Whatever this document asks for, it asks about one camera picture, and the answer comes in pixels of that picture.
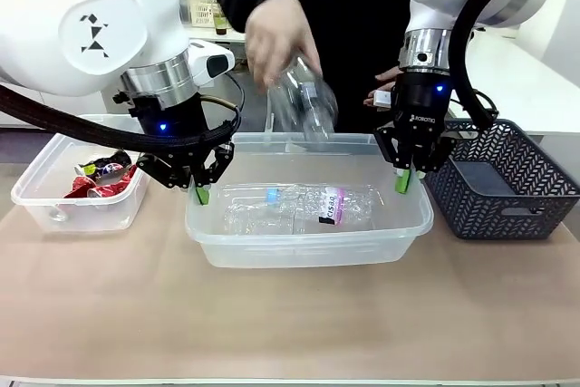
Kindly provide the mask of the person's right hand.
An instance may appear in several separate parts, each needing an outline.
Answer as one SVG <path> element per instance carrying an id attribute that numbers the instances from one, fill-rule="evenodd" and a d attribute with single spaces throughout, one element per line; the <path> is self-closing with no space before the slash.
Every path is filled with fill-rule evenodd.
<path id="1" fill-rule="evenodd" d="M 246 20 L 246 58 L 260 90 L 277 81 L 300 52 L 311 68 L 322 71 L 311 27 L 298 0 L 265 0 Z"/>

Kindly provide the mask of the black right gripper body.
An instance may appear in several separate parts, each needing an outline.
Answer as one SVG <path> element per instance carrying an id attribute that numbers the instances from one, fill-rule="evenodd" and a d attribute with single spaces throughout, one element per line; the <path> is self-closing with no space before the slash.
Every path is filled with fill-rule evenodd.
<path id="1" fill-rule="evenodd" d="M 447 74 L 410 71 L 398 76 L 393 100 L 393 139 L 398 152 L 451 152 L 444 135 L 452 83 Z"/>

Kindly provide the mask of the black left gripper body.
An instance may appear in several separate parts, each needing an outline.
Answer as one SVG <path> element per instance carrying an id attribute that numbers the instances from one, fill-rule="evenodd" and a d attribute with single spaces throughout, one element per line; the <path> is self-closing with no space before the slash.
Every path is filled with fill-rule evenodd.
<path id="1" fill-rule="evenodd" d="M 177 139 L 201 137 L 209 131 L 208 123 L 202 109 L 200 96 L 193 94 L 184 102 L 163 109 L 157 97 L 141 96 L 132 100 L 129 114 L 136 118 L 145 134 Z M 171 167 L 178 164 L 188 169 L 198 169 L 205 162 L 208 148 L 196 147 L 190 157 L 187 153 L 184 158 L 179 157 L 177 163 L 172 163 L 166 151 L 166 157 L 157 158 L 150 154 L 141 154 L 138 166 L 143 169 L 153 164 L 164 163 Z"/>

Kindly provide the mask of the person's left hand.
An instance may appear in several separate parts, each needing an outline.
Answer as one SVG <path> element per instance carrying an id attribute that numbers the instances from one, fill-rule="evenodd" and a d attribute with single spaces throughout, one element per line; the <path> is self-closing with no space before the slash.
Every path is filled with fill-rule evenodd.
<path id="1" fill-rule="evenodd" d="M 371 107 L 373 105 L 373 95 L 376 91 L 390 92 L 394 87 L 399 74 L 401 74 L 401 70 L 397 66 L 384 73 L 377 74 L 375 79 L 380 82 L 381 85 L 377 89 L 369 92 L 367 98 L 363 101 L 363 104 Z"/>

